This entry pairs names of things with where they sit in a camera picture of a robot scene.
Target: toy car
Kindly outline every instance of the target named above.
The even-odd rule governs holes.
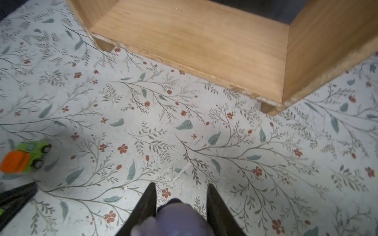
[[[31,172],[43,166],[43,155],[51,150],[51,144],[41,141],[22,142],[16,151],[10,151],[0,165],[5,173]]]

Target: chipped wood edge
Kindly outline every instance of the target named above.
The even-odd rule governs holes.
[[[314,88],[320,89],[327,82],[330,82],[331,80],[339,77],[345,71],[350,70],[354,66],[361,63],[363,60],[372,56],[377,51],[378,51],[378,36],[376,36],[372,40],[365,43],[359,49],[356,49],[350,52],[334,67],[324,72],[318,78],[313,79],[307,86],[303,87],[294,95],[292,95],[290,98],[285,100],[280,106],[275,106],[275,107],[270,107],[270,108],[267,106],[264,107],[266,114],[270,116],[275,116],[281,113],[283,110],[295,104],[296,102],[302,100],[307,95],[311,94],[312,92],[315,92]]]
[[[192,74],[194,76],[197,76],[197,77],[200,77],[201,79],[205,79],[205,80],[208,80],[208,81],[211,81],[219,86],[222,86],[224,88],[228,88],[234,92],[237,92],[237,93],[240,93],[242,95],[246,95],[248,97],[251,97],[251,98],[254,98],[254,99],[257,99],[257,100],[260,100],[260,101],[263,101],[265,103],[268,103],[272,106],[280,106],[281,104],[278,103],[278,102],[275,102],[275,101],[271,101],[265,97],[262,97],[261,95],[258,95],[256,93],[251,93],[249,92],[248,90],[246,90],[245,88],[242,88],[236,84],[233,84],[233,83],[230,83],[230,82],[227,82],[225,80],[222,80],[218,77],[215,77],[213,75],[210,75],[210,74],[207,74],[207,73],[204,73],[202,71],[199,71],[199,70],[196,70],[196,69],[193,69],[192,67],[189,67],[189,66],[185,66],[183,64],[180,64],[180,63],[177,63],[177,62],[174,62],[172,60],[168,60],[168,59],[165,59],[163,57],[160,57],[158,55],[155,55],[155,54],[152,54],[152,53],[149,53],[145,50],[141,50],[139,48],[135,48],[133,46],[127,46],[123,43],[120,43],[120,42],[117,42],[117,41],[114,41],[114,40],[111,40],[109,38],[106,38],[106,37],[103,37],[99,34],[93,34],[92,33],[92,36],[97,38],[97,39],[100,39],[102,41],[105,41],[107,43],[111,43],[115,46],[118,46],[120,48],[124,48],[128,51],[131,51],[133,53],[136,53],[138,55],[141,55],[143,57],[147,57],[147,58],[150,58],[152,60],[155,60],[155,61],[158,61],[158,62],[161,62],[165,65],[168,65],[168,66],[171,66],[171,67],[174,67],[178,70],[182,70],[182,71],[185,71],[185,72],[188,72],[189,74]]]
[[[110,52],[114,48],[114,45],[112,43],[105,42],[98,38],[93,38],[93,40],[96,42],[96,45],[97,45],[96,47],[103,51]]]

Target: wooden furniture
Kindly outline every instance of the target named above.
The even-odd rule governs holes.
[[[114,45],[262,101],[276,115],[378,51],[377,0],[310,0],[290,24],[208,0],[67,0]]]

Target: floral vinyl flooring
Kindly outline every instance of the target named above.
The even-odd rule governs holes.
[[[161,63],[93,47],[65,1],[0,24],[0,156],[53,148],[2,235],[114,235],[150,182],[206,214],[213,183],[247,235],[377,235],[378,57],[276,117]]]

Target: toy wheel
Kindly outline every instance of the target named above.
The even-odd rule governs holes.
[[[33,161],[33,163],[31,164],[31,166],[34,168],[34,169],[39,169],[43,166],[43,160],[41,159],[35,159]]]
[[[47,145],[47,146],[44,146],[44,147],[41,149],[41,152],[42,152],[42,153],[48,153],[50,150],[51,150],[51,144],[49,144],[49,145]]]

